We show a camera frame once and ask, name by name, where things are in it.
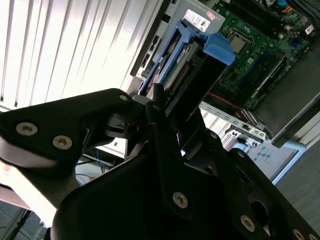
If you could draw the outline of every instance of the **black metal bracket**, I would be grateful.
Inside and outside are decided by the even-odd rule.
[[[64,211],[70,205],[83,209],[88,201],[117,203],[118,195],[127,193],[115,189],[115,183],[135,199],[128,211],[139,206],[143,219],[149,220],[149,210],[154,210],[162,219],[159,226],[171,229],[174,221],[179,236],[195,236],[198,230],[209,236],[208,229],[214,228],[221,238],[219,228],[228,226],[236,239],[319,238],[243,151],[224,150],[220,138],[205,128],[199,110],[176,122],[166,116],[162,86],[154,89],[155,101],[145,105],[119,89],[109,89],[0,114],[0,159],[43,178],[63,179],[72,174],[83,150],[125,138],[127,162],[71,193],[62,203]],[[106,197],[106,190],[112,194]],[[141,203],[148,194],[156,200],[145,207]],[[111,222],[119,224],[114,218]],[[148,228],[149,234],[150,224],[146,225],[143,230]]]

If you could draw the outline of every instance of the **cable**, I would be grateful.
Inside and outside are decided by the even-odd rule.
[[[98,153],[98,151],[96,151],[96,156],[95,156],[95,154],[94,154],[92,151],[90,151],[90,153],[93,155],[93,157],[95,157],[95,158],[98,160],[98,162],[100,163],[101,173],[104,174],[104,166],[103,166],[102,161],[101,161],[100,158],[99,158],[99,153]]]
[[[291,6],[288,6],[285,10],[281,11],[283,14],[287,14],[289,12],[291,12],[293,10],[293,8]]]
[[[216,95],[214,93],[209,93],[209,95],[214,97],[214,98],[216,98],[216,99],[220,99],[220,100],[224,101],[226,104],[229,104],[231,107],[233,107],[233,108],[235,108],[237,110],[239,109],[239,107],[237,105],[233,104],[232,102],[228,101],[227,99],[225,99],[225,98],[223,98],[221,96],[218,96],[218,95]]]

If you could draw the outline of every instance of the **screw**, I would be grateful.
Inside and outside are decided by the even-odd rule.
[[[56,136],[52,140],[53,146],[60,150],[68,150],[72,147],[72,140],[67,136]]]
[[[309,238],[310,240],[318,240],[314,235],[312,235],[311,233],[309,234]]]
[[[238,151],[238,155],[239,155],[240,157],[242,157],[242,158],[245,158],[245,155],[244,155],[244,153],[243,153],[242,151]]]
[[[297,229],[293,229],[293,233],[298,240],[305,240],[304,236]]]
[[[155,110],[158,110],[158,111],[161,110],[161,108],[160,108],[159,106],[157,106],[157,105],[153,105],[153,108],[154,108]]]
[[[31,122],[21,122],[15,127],[15,130],[21,135],[31,136],[38,132],[38,127]]]
[[[256,230],[254,222],[247,215],[242,215],[240,217],[242,225],[250,232],[254,232]]]
[[[214,132],[211,132],[211,136],[214,137],[215,139],[218,138],[217,134],[215,134]]]
[[[119,96],[123,101],[128,101],[128,98],[125,95],[120,95]]]
[[[174,203],[179,208],[186,209],[188,207],[188,199],[183,193],[176,191],[172,197],[173,197]]]

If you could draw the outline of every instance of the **metal frame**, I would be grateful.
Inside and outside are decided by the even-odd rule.
[[[210,104],[208,104],[208,103],[206,103],[204,101],[202,101],[200,103],[199,107],[202,110],[204,110],[204,111],[206,111],[206,112],[208,112],[210,114],[213,114],[213,115],[215,115],[216,117],[218,117],[220,119],[223,119],[223,120],[227,121],[231,125],[233,125],[233,126],[235,126],[237,128],[240,128],[243,131],[245,131],[245,132],[247,132],[249,134],[252,134],[253,136],[255,136],[255,137],[257,137],[257,138],[259,138],[261,140],[266,140],[267,139],[267,134],[264,131],[262,131],[262,130],[260,130],[260,129],[258,129],[258,128],[246,123],[246,122],[243,122],[240,119],[235,118],[234,116],[231,116],[231,115],[225,113],[224,111],[222,111],[222,110],[220,110],[220,109],[218,109],[218,108],[216,108],[216,107],[214,107],[214,106],[212,106],[212,105],[210,105]]]

